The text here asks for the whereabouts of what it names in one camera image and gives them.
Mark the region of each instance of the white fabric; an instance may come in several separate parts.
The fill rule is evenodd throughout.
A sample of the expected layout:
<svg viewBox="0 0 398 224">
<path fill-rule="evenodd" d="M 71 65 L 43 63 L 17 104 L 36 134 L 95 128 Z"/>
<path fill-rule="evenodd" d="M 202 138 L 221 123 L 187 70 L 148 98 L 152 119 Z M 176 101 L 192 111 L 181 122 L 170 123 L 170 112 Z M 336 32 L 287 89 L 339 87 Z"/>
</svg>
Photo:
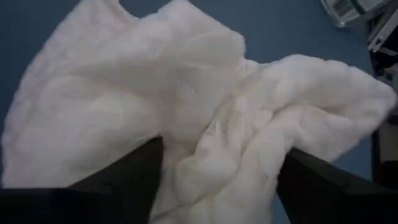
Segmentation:
<svg viewBox="0 0 398 224">
<path fill-rule="evenodd" d="M 331 161 L 395 102 L 341 62 L 245 60 L 238 33 L 184 0 L 142 19 L 117 0 L 83 0 L 21 81 L 2 181 L 66 187 L 161 134 L 152 223 L 270 223 L 290 148 Z"/>
</svg>

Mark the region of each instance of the blue surface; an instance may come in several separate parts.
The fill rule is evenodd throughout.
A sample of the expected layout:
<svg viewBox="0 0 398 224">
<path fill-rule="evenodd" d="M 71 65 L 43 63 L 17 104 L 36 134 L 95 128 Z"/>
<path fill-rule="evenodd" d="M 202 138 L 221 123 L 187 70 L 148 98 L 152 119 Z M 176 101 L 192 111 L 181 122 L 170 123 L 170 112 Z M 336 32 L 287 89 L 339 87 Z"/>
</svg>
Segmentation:
<svg viewBox="0 0 398 224">
<path fill-rule="evenodd" d="M 26 66 L 56 25 L 77 0 L 2 0 L 0 2 L 0 117 L 8 111 Z M 122 0 L 135 16 L 155 12 L 168 0 Z M 290 54 L 335 59 L 371 73 L 365 35 L 333 27 L 319 0 L 192 0 L 246 39 L 246 57 L 258 62 Z M 335 162 L 338 167 L 371 178 L 371 144 L 361 144 Z M 275 201 L 274 223 L 289 223 L 282 205 Z"/>
</svg>

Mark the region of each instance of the crumpled fabric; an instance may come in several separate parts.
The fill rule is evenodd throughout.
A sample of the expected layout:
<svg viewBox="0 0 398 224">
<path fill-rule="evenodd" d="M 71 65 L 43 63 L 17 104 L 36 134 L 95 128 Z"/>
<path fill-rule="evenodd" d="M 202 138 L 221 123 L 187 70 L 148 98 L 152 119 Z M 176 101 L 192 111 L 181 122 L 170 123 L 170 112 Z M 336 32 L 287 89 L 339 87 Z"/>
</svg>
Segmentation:
<svg viewBox="0 0 398 224">
<path fill-rule="evenodd" d="M 184 0 L 141 19 L 117 0 L 82 0 L 21 80 L 2 136 L 3 185 L 67 187 L 161 134 L 151 223 L 271 223 L 289 150 L 336 159 L 396 94 L 342 62 L 259 64 L 244 49 Z"/>
</svg>

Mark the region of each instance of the white blanket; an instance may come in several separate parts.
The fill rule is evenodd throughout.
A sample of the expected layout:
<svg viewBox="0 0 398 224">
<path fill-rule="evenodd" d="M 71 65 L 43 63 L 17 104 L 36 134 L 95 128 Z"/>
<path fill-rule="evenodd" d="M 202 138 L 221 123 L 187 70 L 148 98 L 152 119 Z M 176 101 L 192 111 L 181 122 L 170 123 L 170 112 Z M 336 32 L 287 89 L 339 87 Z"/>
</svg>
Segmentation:
<svg viewBox="0 0 398 224">
<path fill-rule="evenodd" d="M 117 0 L 82 0 L 21 81 L 2 181 L 66 187 L 161 134 L 152 223 L 270 223 L 292 147 L 331 161 L 395 102 L 342 62 L 246 60 L 241 35 L 184 0 L 142 19 Z"/>
</svg>

